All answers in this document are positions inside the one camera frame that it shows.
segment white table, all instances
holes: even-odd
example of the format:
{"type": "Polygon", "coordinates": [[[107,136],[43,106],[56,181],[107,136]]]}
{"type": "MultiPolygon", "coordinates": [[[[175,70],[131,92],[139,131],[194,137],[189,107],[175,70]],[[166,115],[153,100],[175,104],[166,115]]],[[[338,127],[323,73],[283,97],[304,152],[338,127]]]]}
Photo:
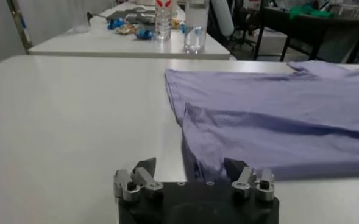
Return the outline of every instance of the white table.
{"type": "MultiPolygon", "coordinates": [[[[257,61],[19,56],[1,62],[0,223],[117,223],[113,174],[153,156],[157,180],[185,181],[166,68],[292,71],[257,61]]],[[[280,223],[359,223],[359,178],[277,182],[276,195],[280,223]]]]}
{"type": "MultiPolygon", "coordinates": [[[[141,7],[125,2],[101,15],[109,16],[115,11],[141,7]]],[[[147,10],[154,7],[145,6],[147,10]]],[[[177,7],[177,19],[185,20],[185,12],[177,7]]],[[[122,36],[108,30],[106,20],[94,17],[90,20],[88,33],[67,32],[29,49],[32,55],[66,55],[89,57],[126,58],[176,58],[229,60],[230,52],[210,35],[207,35],[205,51],[201,54],[187,54],[183,50],[184,34],[173,30],[168,41],[138,40],[135,35],[122,36]]]]}

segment blue object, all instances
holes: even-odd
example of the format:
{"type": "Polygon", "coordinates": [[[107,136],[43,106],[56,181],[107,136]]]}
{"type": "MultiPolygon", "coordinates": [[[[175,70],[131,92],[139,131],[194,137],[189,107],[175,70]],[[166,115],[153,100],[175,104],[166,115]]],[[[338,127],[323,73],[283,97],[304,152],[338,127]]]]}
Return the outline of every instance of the blue object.
{"type": "Polygon", "coordinates": [[[226,180],[224,159],[271,168],[280,180],[359,175],[359,70],[290,66],[298,71],[166,71],[188,179],[226,180]]]}
{"type": "Polygon", "coordinates": [[[186,24],[185,24],[185,23],[182,23],[182,24],[180,25],[180,31],[181,31],[182,33],[186,33],[186,24]]]}
{"type": "Polygon", "coordinates": [[[142,40],[149,40],[154,37],[154,33],[151,30],[138,30],[136,32],[136,37],[142,40]]]}
{"type": "Polygon", "coordinates": [[[125,24],[125,21],[123,19],[111,19],[109,22],[108,22],[108,26],[107,28],[109,30],[113,30],[117,27],[121,27],[125,24]]]}
{"type": "Polygon", "coordinates": [[[26,23],[25,23],[25,20],[23,19],[22,17],[22,14],[20,14],[20,20],[21,20],[21,23],[22,23],[22,28],[26,28],[26,23]]]}

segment clear drinking glass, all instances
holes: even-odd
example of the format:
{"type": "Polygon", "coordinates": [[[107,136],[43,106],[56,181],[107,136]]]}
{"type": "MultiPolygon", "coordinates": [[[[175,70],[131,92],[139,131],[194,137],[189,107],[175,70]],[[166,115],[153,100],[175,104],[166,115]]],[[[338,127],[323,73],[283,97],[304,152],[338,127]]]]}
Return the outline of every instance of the clear drinking glass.
{"type": "Polygon", "coordinates": [[[85,0],[71,0],[71,12],[73,14],[73,30],[77,33],[85,33],[90,30],[87,20],[85,0]]]}
{"type": "Polygon", "coordinates": [[[185,50],[199,53],[204,50],[208,26],[209,0],[187,0],[185,50]]]}

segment plastic water bottle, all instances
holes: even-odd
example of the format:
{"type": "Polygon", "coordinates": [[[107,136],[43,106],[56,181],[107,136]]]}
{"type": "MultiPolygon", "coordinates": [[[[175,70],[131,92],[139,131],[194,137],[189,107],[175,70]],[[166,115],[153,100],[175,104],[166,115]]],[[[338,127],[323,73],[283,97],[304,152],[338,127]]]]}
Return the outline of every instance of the plastic water bottle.
{"type": "Polygon", "coordinates": [[[172,7],[171,7],[171,11],[172,11],[171,17],[172,18],[175,18],[178,15],[177,6],[178,6],[178,0],[172,0],[172,7]]]}
{"type": "Polygon", "coordinates": [[[155,37],[158,40],[171,38],[171,0],[156,0],[155,37]]]}
{"type": "Polygon", "coordinates": [[[90,30],[85,8],[85,0],[71,0],[71,10],[73,13],[73,30],[77,33],[85,33],[90,30]]]}
{"type": "Polygon", "coordinates": [[[209,0],[187,0],[185,49],[190,53],[204,50],[208,26],[209,0]]]}

